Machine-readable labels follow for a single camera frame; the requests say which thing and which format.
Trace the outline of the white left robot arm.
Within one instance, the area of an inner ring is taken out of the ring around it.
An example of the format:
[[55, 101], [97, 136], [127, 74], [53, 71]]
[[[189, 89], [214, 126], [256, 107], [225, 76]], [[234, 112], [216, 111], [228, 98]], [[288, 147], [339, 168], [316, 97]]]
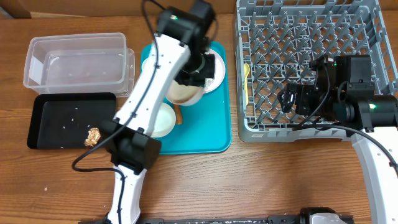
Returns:
[[189, 11], [168, 7], [158, 17], [147, 63], [130, 97], [112, 121], [103, 123], [102, 142], [111, 154], [115, 189], [107, 223], [135, 223], [140, 217], [143, 180], [159, 156], [155, 119], [172, 83], [202, 88], [215, 74], [215, 57], [206, 36], [216, 13], [211, 4], [195, 1]]

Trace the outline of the brown food lump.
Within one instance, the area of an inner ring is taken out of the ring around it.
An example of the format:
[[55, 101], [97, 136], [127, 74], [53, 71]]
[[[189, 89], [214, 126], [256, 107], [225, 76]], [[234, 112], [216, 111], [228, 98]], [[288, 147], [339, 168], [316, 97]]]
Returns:
[[101, 139], [101, 133], [98, 128], [91, 128], [88, 130], [88, 136], [84, 141], [86, 147], [94, 147]]

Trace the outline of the white bowl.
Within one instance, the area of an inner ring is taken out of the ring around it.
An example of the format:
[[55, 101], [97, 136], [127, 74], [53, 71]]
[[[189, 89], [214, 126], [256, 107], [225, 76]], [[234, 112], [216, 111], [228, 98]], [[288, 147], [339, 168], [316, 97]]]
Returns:
[[176, 115], [174, 109], [167, 103], [162, 103], [157, 114], [153, 138], [161, 138], [168, 135], [173, 130], [176, 123]]

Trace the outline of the white paper cup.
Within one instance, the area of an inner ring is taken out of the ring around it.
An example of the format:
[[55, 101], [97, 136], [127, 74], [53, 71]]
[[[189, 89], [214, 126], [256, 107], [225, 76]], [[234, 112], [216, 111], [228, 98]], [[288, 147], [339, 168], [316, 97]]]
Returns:
[[148, 62], [149, 58], [146, 58], [142, 63], [141, 63], [141, 73], [144, 71], [144, 68], [146, 66], [146, 63]]

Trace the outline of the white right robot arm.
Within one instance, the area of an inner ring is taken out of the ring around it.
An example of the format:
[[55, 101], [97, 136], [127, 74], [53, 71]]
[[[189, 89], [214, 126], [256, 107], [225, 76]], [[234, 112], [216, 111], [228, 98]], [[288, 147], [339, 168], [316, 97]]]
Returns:
[[371, 221], [397, 223], [397, 98], [376, 95], [370, 55], [322, 55], [309, 64], [315, 83], [288, 83], [277, 99], [283, 112], [305, 119], [294, 131], [343, 130], [364, 175]]

